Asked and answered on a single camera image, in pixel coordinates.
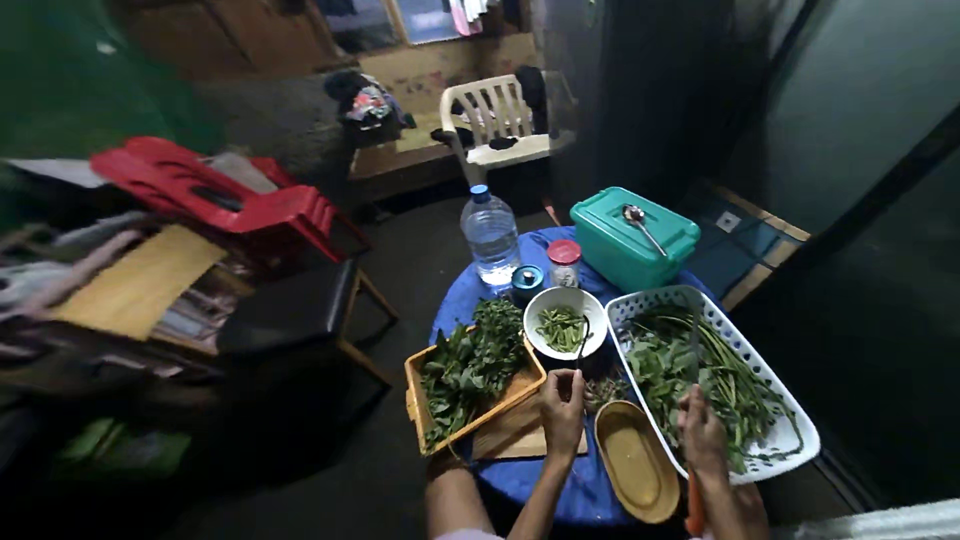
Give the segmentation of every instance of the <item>person's right hand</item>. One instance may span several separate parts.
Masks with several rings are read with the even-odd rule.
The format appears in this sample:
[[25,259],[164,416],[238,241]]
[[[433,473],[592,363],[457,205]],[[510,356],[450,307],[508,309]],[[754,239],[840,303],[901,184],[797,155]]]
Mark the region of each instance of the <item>person's right hand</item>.
[[726,479],[727,433],[699,384],[691,386],[680,398],[677,425],[683,433],[686,463],[698,477]]

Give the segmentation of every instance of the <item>black chair seat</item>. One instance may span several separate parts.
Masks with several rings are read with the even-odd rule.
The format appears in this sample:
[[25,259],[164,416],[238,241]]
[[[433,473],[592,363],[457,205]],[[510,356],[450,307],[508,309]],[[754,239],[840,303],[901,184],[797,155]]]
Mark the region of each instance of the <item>black chair seat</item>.
[[267,283],[237,304],[217,335],[225,355],[255,355],[335,338],[347,315],[356,260]]

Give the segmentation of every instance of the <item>perforated basket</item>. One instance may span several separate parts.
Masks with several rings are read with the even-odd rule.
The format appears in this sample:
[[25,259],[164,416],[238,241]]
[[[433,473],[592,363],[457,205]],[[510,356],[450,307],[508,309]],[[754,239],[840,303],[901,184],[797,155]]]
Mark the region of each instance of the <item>perforated basket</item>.
[[[624,346],[620,344],[616,337],[617,331],[625,327],[631,317],[651,307],[663,304],[682,307],[696,306],[699,304],[703,310],[702,321],[709,322],[716,333],[731,345],[737,355],[754,369],[754,372],[760,377],[760,380],[768,380],[770,382],[770,388],[774,392],[781,394],[783,396],[783,402],[796,413],[797,427],[804,441],[803,449],[798,454],[769,460],[747,457],[745,459],[747,472],[745,474],[731,473],[731,483],[742,484],[770,479],[796,469],[820,452],[820,435],[817,433],[816,428],[813,427],[810,418],[800,407],[800,404],[797,403],[797,400],[793,398],[789,390],[780,382],[780,379],[778,379],[777,375],[770,369],[770,366],[763,361],[763,358],[760,357],[753,346],[750,345],[750,342],[747,341],[746,338],[743,337],[743,334],[730,322],[727,315],[711,302],[704,293],[687,285],[671,285],[621,296],[620,298],[611,300],[606,306],[607,322],[610,326],[613,340],[617,343],[620,361],[623,362],[624,371],[627,372],[627,376],[630,378],[630,384],[634,386],[634,390],[640,399],[640,404],[643,406],[644,412],[647,413],[647,416],[651,420],[650,423],[657,432],[657,438],[666,449],[666,453],[670,457],[670,461],[673,462],[673,466],[677,468],[677,471],[684,478],[686,478],[686,470],[681,467],[673,454],[673,449],[670,448],[670,445],[663,438],[663,434],[660,432],[660,426],[657,425],[656,419],[653,414],[650,413],[650,408],[643,398],[643,393],[640,392],[639,387],[636,385],[634,374],[630,371],[630,364],[624,355]],[[797,448],[799,444],[800,441],[797,439],[797,434],[790,425],[790,420],[785,415],[781,415],[777,423],[770,428],[767,438],[763,441],[753,443],[748,449],[747,454],[759,455],[787,452]]]

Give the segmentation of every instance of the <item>plastic water bottle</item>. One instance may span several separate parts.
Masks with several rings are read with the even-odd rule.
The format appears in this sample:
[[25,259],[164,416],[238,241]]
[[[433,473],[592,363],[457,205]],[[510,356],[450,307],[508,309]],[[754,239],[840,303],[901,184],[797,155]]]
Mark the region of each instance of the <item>plastic water bottle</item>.
[[510,207],[492,196],[485,185],[475,185],[460,216],[460,228],[480,279],[494,288],[509,286],[520,265],[516,221]]

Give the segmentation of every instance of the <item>round table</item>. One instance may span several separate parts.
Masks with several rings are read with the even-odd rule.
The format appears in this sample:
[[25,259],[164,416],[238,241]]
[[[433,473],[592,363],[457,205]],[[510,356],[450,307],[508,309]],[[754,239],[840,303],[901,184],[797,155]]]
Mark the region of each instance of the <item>round table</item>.
[[[550,242],[561,238],[575,240],[574,228],[555,227],[521,234],[519,237],[520,259],[523,264],[536,264],[544,270],[548,269],[550,261],[546,256],[546,247]],[[714,303],[719,305],[713,294],[689,272],[681,270],[673,281],[673,284],[677,283],[691,285],[704,291]],[[545,286],[552,286],[549,276],[546,276]],[[597,297],[601,304],[606,304],[623,294],[585,262],[580,265],[580,287]],[[437,312],[437,318],[433,322],[433,330],[430,333],[430,343],[433,342],[432,336],[437,335],[437,330],[443,330],[444,334],[450,335],[457,321],[464,324],[472,321],[473,308],[477,301],[481,298],[492,298],[492,296],[493,293],[480,281],[472,265],[468,266],[450,286],[444,301],[440,304],[440,310]],[[557,502],[555,519],[593,526],[634,523],[636,519],[623,509],[613,493],[607,470],[597,452],[593,437],[593,418],[586,418],[585,424],[588,452],[586,455],[578,456],[573,462],[573,473],[566,479],[564,491]],[[475,462],[473,466],[475,474],[481,480],[511,500],[523,504],[533,492],[534,484],[540,477],[542,464],[542,458],[525,458],[483,460]]]

